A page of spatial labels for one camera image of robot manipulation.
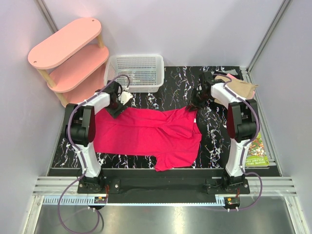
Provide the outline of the red t shirt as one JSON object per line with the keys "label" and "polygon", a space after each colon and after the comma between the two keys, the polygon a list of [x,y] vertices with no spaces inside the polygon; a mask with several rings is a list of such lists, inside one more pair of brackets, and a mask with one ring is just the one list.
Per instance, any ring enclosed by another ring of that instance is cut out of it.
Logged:
{"label": "red t shirt", "polygon": [[127,108],[117,118],[107,110],[95,115],[97,153],[156,157],[156,171],[191,166],[198,155],[201,132],[196,111]]}

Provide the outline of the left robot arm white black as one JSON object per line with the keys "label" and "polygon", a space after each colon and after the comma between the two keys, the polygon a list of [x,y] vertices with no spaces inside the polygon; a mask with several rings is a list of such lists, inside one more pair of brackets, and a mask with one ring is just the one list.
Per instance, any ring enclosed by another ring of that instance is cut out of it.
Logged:
{"label": "left robot arm white black", "polygon": [[117,118],[126,109],[125,104],[120,101],[122,92],[122,86],[111,81],[104,90],[97,90],[82,104],[69,103],[65,107],[61,135],[72,144],[80,160],[81,190],[100,193],[108,188],[93,145],[96,136],[95,117],[99,111],[105,109],[111,117]]}

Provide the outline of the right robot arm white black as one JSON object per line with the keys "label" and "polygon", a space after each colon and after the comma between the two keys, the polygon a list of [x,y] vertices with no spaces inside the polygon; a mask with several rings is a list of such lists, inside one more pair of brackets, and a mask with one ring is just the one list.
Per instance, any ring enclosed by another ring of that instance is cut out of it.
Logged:
{"label": "right robot arm white black", "polygon": [[221,180],[207,188],[222,189],[226,193],[237,193],[245,182],[245,162],[251,143],[258,136],[260,123],[256,100],[247,99],[239,94],[230,84],[229,75],[199,75],[199,85],[192,90],[191,99],[186,109],[197,111],[203,109],[209,99],[217,99],[227,108],[227,133],[231,139],[230,154]]}

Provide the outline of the white perforated plastic basket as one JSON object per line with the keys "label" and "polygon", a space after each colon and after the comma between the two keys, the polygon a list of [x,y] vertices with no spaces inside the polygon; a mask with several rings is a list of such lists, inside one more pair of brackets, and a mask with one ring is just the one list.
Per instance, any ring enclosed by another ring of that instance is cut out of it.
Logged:
{"label": "white perforated plastic basket", "polygon": [[156,93],[164,83],[164,59],[157,54],[111,56],[105,67],[104,84],[116,82],[131,93]]}

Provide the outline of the grey folded cloth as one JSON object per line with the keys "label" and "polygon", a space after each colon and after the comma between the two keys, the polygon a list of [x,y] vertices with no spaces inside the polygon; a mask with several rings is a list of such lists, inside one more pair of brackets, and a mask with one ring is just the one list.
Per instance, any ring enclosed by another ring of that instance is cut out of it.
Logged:
{"label": "grey folded cloth", "polygon": [[214,71],[215,74],[222,74],[222,75],[232,75],[232,76],[238,76],[238,72],[235,69],[231,69],[231,70],[215,70]]}

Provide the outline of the folded beige t shirt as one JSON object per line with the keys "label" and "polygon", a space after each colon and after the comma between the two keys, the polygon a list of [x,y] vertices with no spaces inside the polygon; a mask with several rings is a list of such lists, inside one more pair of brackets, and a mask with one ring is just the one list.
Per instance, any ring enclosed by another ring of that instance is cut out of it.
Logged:
{"label": "folded beige t shirt", "polygon": [[[258,87],[257,84],[252,84],[245,82],[243,80],[239,80],[235,78],[234,76],[228,74],[226,75],[227,77],[230,77],[232,81],[227,84],[227,86],[232,89],[234,92],[236,92],[238,95],[242,96],[243,98],[246,99],[252,99],[252,90]],[[224,82],[230,81],[229,78],[218,75],[215,77],[215,79],[221,79]]]}

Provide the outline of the pink three-tier shelf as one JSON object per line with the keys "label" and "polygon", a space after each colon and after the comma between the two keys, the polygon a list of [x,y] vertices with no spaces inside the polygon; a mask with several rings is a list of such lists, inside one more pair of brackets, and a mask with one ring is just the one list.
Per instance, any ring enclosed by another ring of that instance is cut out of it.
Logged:
{"label": "pink three-tier shelf", "polygon": [[28,54],[62,106],[79,103],[104,86],[109,50],[95,18],[79,18],[36,45]]}

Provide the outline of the green treehouse book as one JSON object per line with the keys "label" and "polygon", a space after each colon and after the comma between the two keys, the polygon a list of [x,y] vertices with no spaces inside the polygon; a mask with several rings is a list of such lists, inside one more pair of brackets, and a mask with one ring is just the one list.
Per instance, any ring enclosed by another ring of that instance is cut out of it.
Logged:
{"label": "green treehouse book", "polygon": [[258,133],[256,139],[250,144],[245,167],[268,167],[269,159],[266,155],[261,133]]}

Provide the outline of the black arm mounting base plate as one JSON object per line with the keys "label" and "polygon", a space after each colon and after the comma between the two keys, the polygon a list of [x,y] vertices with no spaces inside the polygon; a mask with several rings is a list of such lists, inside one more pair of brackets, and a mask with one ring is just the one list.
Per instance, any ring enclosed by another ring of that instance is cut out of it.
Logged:
{"label": "black arm mounting base plate", "polygon": [[79,194],[122,194],[128,191],[160,192],[189,191],[205,194],[248,195],[250,187],[247,179],[227,185],[218,177],[185,176],[104,176],[100,178],[83,178],[78,183]]}

